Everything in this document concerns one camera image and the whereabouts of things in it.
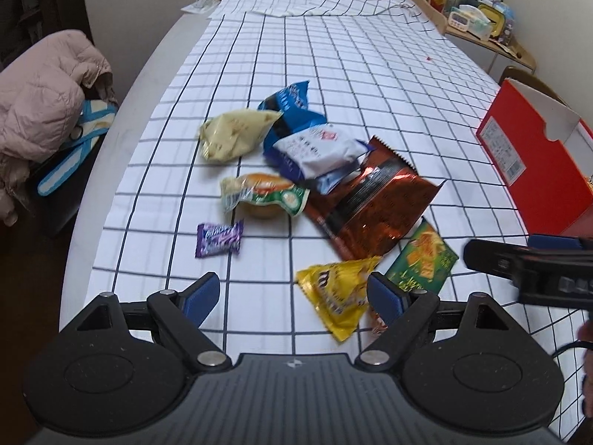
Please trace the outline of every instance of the brown snack package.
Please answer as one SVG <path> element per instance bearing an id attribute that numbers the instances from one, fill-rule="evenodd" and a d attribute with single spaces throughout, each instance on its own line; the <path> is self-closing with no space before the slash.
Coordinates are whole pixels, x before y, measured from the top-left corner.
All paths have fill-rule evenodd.
<path id="1" fill-rule="evenodd" d="M 311 191 L 305 207 L 305 214 L 325 230 L 344 260 L 388 253 L 443 185 L 420 177 L 377 137 L 369 144 L 375 150 L 365 158 L 360 175 L 327 196 Z"/>

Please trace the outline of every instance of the checkered tablecloth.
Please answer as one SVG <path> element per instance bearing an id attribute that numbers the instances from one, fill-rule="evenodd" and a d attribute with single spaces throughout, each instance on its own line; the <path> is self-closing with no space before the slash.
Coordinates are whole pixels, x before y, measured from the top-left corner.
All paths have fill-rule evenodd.
<path id="1" fill-rule="evenodd" d="M 241 352 L 334 351 L 354 358 L 370 343 L 368 316 L 339 344 L 293 284 L 297 270 L 339 260 L 304 215 L 274 221 L 246 216 L 239 256 L 194 256 L 199 223 L 243 218 L 222 213 L 220 180 L 274 172 L 261 149 L 227 164 L 206 163 L 196 131 L 207 118 L 256 108 L 301 80 L 310 81 L 310 109 L 330 123 L 356 138 L 377 135 L 420 175 L 447 180 L 425 217 L 457 254 L 473 237 L 526 244 L 514 203 L 475 137 L 498 86 L 410 0 L 372 16 L 299 17 L 253 13 L 257 0 L 245 0 L 247 8 L 241 1 L 223 0 L 147 122 L 105 221 L 87 302 L 105 290 L 121 301 L 139 301 L 162 288 L 181 290 L 214 271 L 221 299 L 202 329 L 232 359 Z M 379 271 L 406 242 L 385 256 Z M 508 281 L 472 272 L 459 260 L 441 299 L 465 300 L 473 291 L 494 296 L 548 352 L 572 341 L 584 320 L 581 311 L 515 303 Z M 566 390 L 551 427 L 562 438 L 582 419 L 580 355 L 572 350 L 559 358 Z"/>

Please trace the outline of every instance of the dark wooden cabinet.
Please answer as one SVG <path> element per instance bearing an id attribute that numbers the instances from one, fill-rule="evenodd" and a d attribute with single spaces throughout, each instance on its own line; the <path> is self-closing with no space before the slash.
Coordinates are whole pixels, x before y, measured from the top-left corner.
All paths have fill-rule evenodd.
<path id="1" fill-rule="evenodd" d="M 84 0 L 0 0 L 0 70 L 63 29 L 82 30 L 93 41 Z"/>

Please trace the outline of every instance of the wall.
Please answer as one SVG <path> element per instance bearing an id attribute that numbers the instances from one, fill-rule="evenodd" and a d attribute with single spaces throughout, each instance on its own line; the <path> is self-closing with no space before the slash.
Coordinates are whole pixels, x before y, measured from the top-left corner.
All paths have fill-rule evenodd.
<path id="1" fill-rule="evenodd" d="M 509 0 L 536 75 L 593 126 L 593 0 Z"/>
<path id="2" fill-rule="evenodd" d="M 120 102 L 179 8 L 195 0 L 85 0 L 95 45 L 111 63 Z"/>

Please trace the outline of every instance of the blue gripper pad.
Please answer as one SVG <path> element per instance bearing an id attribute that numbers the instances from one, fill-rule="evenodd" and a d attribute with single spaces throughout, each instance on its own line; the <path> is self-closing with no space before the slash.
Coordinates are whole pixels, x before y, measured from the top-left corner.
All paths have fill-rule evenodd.
<path id="1" fill-rule="evenodd" d="M 527 246 L 536 249 L 564 249 L 582 250 L 583 246 L 576 237 L 549 236 L 545 234 L 533 234 L 527 239 Z"/>
<path id="2" fill-rule="evenodd" d="M 199 327 L 218 303 L 221 282 L 215 273 L 208 273 L 180 294 L 183 316 Z"/>
<path id="3" fill-rule="evenodd" d="M 371 273 L 367 280 L 367 298 L 387 326 L 410 306 L 408 294 L 378 272 Z"/>

